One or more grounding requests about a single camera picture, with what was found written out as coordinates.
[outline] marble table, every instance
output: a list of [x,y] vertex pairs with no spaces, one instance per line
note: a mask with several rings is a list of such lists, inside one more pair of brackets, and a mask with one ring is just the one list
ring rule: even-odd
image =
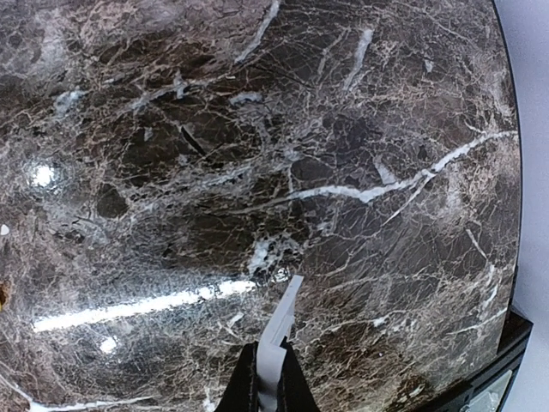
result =
[[489,0],[2,0],[0,39],[2,412],[211,412],[292,274],[322,411],[496,354],[521,160]]

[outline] marble tabletop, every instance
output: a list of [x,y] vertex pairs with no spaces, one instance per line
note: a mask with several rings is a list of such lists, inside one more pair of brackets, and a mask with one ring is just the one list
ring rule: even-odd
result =
[[211,412],[292,274],[323,412],[489,362],[521,158],[489,0],[1,0],[0,410]]

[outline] gray wall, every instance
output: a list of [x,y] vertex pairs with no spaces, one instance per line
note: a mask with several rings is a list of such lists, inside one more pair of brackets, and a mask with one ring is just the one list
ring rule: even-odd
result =
[[504,412],[549,410],[549,1],[496,0],[522,129],[522,235],[514,305],[534,322]]

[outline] white plastic piece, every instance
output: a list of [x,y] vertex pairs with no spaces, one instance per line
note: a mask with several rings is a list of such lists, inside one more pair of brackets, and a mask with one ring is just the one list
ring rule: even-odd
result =
[[290,336],[294,322],[295,298],[303,281],[302,276],[294,276],[288,285],[281,303],[274,310],[273,317],[261,335],[257,348],[257,376],[261,380],[259,403],[262,412],[276,412],[277,389],[281,380],[282,365],[286,350],[281,348],[285,336]]

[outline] dark marble surface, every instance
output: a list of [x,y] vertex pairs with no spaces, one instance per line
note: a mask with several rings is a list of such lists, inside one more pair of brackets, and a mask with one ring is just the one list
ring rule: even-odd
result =
[[323,411],[495,355],[521,187],[490,1],[2,0],[0,40],[2,412],[212,411],[293,273]]

